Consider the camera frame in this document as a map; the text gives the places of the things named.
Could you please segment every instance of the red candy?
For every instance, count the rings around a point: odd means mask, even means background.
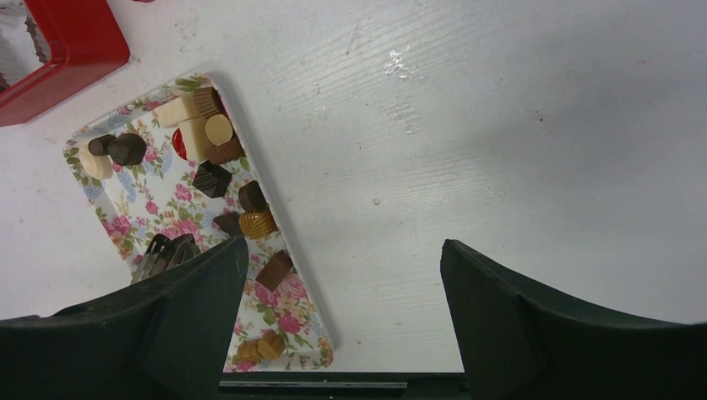
[[[174,131],[174,135],[172,135],[172,147],[177,155],[182,158],[182,160],[187,161],[187,148],[184,146],[182,131],[179,129]]]

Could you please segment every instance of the table surface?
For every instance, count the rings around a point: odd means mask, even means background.
[[[606,307],[707,319],[707,2],[109,3],[129,65],[0,130],[0,318],[128,284],[63,142],[208,61],[283,198],[332,370],[461,370],[445,238]]]

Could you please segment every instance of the tray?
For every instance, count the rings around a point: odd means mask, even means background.
[[[226,196],[211,199],[202,195],[191,185],[197,165],[182,160],[172,149],[171,137],[175,128],[159,127],[152,113],[154,108],[205,86],[213,86],[205,75],[179,77],[82,127],[64,148],[64,157],[86,194],[89,206],[94,209],[120,258],[133,273],[155,233],[169,238],[192,233],[202,251],[223,241],[227,235],[212,224],[213,218],[231,211],[242,213],[238,188],[256,179],[248,158],[241,157],[223,165],[233,174]],[[237,127],[238,122],[231,115],[229,117]],[[133,167],[113,164],[113,175],[99,181],[83,171],[78,161],[78,149],[106,133],[136,133],[145,139],[148,150],[141,164]],[[333,361],[328,334],[300,276],[291,273],[275,292],[255,282],[264,264],[284,248],[280,232],[265,239],[248,240],[248,278],[243,298],[234,299],[240,300],[240,308],[223,368],[225,373],[318,369]],[[239,361],[236,356],[238,345],[260,338],[269,329],[287,338],[288,346],[283,356],[272,362]]]

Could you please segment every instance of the red plastic container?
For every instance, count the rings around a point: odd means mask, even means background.
[[[0,127],[25,123],[128,62],[105,0],[25,0],[49,43],[49,62],[0,94]]]

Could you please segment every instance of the white wooden tabletop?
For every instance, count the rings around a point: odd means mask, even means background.
[[[461,370],[445,238],[606,307],[707,319],[707,2],[109,2],[130,64],[0,129],[0,318],[128,284],[63,142],[211,62],[303,249],[333,371]]]

